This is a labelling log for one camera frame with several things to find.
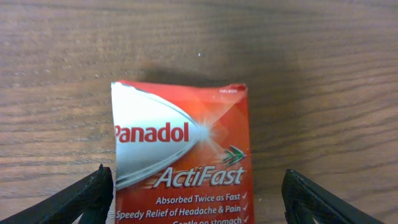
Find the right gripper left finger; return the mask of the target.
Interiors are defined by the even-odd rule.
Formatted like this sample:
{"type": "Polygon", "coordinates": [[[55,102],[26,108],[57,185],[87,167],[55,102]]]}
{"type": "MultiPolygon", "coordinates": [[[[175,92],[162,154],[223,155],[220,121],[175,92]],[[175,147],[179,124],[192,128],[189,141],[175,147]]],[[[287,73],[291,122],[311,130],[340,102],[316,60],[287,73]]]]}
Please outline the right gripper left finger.
{"type": "Polygon", "coordinates": [[[105,224],[113,201],[111,169],[98,170],[55,195],[1,220],[2,224],[105,224]]]}

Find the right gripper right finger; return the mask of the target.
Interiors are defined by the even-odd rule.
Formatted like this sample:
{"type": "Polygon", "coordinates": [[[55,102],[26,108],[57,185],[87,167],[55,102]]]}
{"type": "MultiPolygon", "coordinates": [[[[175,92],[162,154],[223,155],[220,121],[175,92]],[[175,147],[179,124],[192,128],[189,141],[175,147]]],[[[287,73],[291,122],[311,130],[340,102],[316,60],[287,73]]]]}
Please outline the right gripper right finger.
{"type": "Polygon", "coordinates": [[[288,224],[382,224],[296,170],[286,170],[282,198],[288,224]]]}

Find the red Panadol ActiFast box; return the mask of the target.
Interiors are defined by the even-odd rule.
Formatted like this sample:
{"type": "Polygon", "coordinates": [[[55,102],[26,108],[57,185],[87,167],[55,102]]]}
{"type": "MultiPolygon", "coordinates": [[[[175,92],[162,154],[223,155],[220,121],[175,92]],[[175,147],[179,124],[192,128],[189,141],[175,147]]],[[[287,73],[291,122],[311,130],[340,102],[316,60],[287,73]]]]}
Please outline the red Panadol ActiFast box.
{"type": "Polygon", "coordinates": [[[248,88],[111,85],[116,223],[254,223],[248,88]]]}

